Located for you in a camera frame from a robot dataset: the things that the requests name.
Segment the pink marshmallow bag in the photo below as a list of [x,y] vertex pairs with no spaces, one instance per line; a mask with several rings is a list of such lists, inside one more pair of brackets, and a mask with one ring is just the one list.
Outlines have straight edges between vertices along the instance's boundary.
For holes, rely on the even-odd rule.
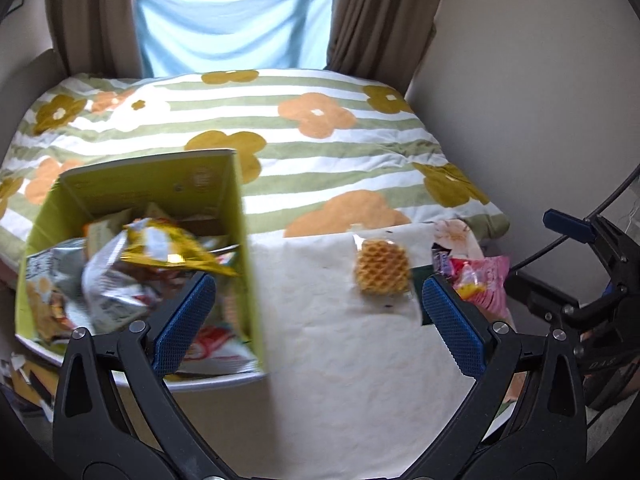
[[451,284],[460,298],[474,304],[489,322],[502,321],[513,326],[504,289],[510,270],[509,258],[452,258],[450,263],[454,272]]

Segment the grey corn chips bag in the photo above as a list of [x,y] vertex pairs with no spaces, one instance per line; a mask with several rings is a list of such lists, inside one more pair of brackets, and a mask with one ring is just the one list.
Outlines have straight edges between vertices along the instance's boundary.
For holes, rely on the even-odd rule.
[[85,240],[70,238],[26,260],[26,292],[39,338],[47,344],[70,339],[77,327],[91,328],[81,278]]

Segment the white silver snack bag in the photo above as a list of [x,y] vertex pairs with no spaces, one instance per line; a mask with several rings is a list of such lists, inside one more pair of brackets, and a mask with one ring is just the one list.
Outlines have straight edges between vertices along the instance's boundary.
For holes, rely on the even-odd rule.
[[145,318],[160,302],[160,295],[135,278],[122,254],[127,233],[120,232],[86,263],[81,290],[94,334],[108,334]]

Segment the shrimp flakes snack bag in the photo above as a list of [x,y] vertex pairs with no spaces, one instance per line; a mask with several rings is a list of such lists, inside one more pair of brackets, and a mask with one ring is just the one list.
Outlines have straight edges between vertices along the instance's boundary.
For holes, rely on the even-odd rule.
[[238,295],[223,292],[179,365],[180,374],[224,376],[258,370],[241,326]]

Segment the packaged round waffle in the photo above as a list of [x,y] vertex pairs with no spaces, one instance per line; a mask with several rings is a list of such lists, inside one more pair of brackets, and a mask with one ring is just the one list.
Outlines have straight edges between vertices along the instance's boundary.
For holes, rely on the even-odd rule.
[[352,234],[352,298],[349,311],[398,315],[420,326],[423,315],[413,285],[408,250],[388,236]]

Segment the gold foil snack packet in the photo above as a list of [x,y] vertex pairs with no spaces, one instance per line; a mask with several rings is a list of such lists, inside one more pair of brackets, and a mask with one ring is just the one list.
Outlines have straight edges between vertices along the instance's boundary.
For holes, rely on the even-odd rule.
[[133,266],[238,276],[231,266],[206,252],[192,234],[165,220],[143,218],[128,224],[125,233],[120,258]]

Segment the dark green pouch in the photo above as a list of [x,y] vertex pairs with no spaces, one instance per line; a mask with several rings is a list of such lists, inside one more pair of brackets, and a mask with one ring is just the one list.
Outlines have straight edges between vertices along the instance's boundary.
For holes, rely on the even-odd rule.
[[433,321],[430,315],[431,300],[433,296],[434,286],[437,282],[433,278],[434,269],[428,264],[427,266],[417,266],[411,270],[411,283],[413,284],[416,299],[418,300],[420,311],[422,314],[422,325],[432,325]]

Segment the cream floral tablecloth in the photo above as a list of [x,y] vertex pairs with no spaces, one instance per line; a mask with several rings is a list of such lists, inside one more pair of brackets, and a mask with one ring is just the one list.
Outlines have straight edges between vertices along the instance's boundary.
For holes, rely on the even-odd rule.
[[175,400],[238,474],[394,478],[472,387],[418,300],[362,296],[352,234],[252,236],[266,376]]

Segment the yellow-green cardboard box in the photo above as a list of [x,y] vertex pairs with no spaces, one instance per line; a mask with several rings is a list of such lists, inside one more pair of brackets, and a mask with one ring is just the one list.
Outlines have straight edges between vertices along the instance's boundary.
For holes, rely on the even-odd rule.
[[[64,172],[54,182],[27,239],[16,293],[17,338],[55,363],[63,361],[72,339],[70,335],[69,340],[47,344],[39,338],[26,292],[28,256],[81,237],[85,240],[87,263],[113,237],[125,231],[128,224],[154,218],[188,231],[218,262],[238,272],[238,276],[209,274],[216,283],[215,301],[227,290],[238,295],[241,326],[250,350],[258,359],[256,372],[235,375],[180,374],[178,367],[164,377],[168,388],[203,390],[261,378],[262,336],[250,279],[240,192],[238,158],[228,148],[122,159]],[[163,301],[182,289],[193,274],[202,272],[127,264],[135,278],[160,295],[155,308],[138,320],[148,318]]]

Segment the floral striped quilt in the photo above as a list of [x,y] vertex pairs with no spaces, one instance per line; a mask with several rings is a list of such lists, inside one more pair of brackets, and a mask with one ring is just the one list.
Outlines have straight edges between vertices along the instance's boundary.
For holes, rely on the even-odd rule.
[[2,156],[2,261],[18,267],[62,172],[204,148],[238,153],[253,234],[452,219],[478,240],[509,229],[506,215],[386,84],[327,70],[140,80],[79,74],[37,94]]

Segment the brown right curtain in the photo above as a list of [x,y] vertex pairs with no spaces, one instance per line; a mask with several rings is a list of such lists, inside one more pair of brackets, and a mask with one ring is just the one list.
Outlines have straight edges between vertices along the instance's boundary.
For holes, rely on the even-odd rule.
[[326,68],[406,92],[436,34],[440,0],[333,0]]

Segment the brown curtain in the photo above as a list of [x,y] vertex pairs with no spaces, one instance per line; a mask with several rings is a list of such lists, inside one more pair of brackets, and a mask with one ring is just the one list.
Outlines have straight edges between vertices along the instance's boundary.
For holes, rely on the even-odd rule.
[[326,68],[406,92],[436,34],[440,0],[333,0]]
[[140,78],[136,0],[46,0],[54,50],[66,73]]

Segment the light blue window cloth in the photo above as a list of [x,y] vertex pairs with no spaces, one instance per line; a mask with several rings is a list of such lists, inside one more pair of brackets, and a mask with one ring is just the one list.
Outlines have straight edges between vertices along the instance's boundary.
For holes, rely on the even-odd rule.
[[143,73],[328,65],[333,0],[136,0]]

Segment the brown left curtain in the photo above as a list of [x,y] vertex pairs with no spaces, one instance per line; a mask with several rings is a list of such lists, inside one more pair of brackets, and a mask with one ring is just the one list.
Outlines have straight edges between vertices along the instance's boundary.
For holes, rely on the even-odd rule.
[[136,0],[46,0],[54,50],[66,73],[140,78]]

